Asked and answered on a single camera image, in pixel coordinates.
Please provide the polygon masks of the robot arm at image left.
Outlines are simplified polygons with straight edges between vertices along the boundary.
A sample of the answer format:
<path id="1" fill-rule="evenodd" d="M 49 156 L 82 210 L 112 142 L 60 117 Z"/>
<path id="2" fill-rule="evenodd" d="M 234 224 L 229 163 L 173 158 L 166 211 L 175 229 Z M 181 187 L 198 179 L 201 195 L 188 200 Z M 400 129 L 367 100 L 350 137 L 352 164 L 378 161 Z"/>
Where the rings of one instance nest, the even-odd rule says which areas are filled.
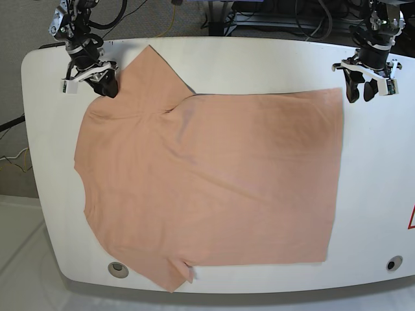
<path id="1" fill-rule="evenodd" d="M 116 79 L 117 62 L 103 60 L 104 40 L 92 29 L 108 30 L 121 21 L 127 2 L 123 1 L 116 18 L 107 24 L 90 20 L 91 10 L 98 1 L 60 1 L 54 11 L 49 26 L 49 34 L 65 45 L 70 57 L 65 77 L 62 79 L 62 92 L 75 94 L 78 84 L 87 83 L 96 94 L 115 98 L 119 92 Z"/>

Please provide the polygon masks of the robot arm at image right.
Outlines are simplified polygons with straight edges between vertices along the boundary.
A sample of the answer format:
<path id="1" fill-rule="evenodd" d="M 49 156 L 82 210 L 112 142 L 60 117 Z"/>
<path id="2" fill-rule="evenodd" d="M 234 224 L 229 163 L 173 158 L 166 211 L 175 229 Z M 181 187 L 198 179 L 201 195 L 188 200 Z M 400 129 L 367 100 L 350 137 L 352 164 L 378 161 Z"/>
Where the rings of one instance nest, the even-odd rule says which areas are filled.
<path id="1" fill-rule="evenodd" d="M 405 18 L 400 10 L 404 1 L 365 1 L 361 21 L 350 27 L 351 37 L 357 44 L 353 56 L 332 65 L 332 70 L 341 70 L 346 83 L 346 97 L 350 103 L 359 99 L 358 85 L 364 85 L 364 100 L 374 96 L 398 93 L 396 71 L 402 65 L 388 60 L 396 37 L 405 27 Z"/>

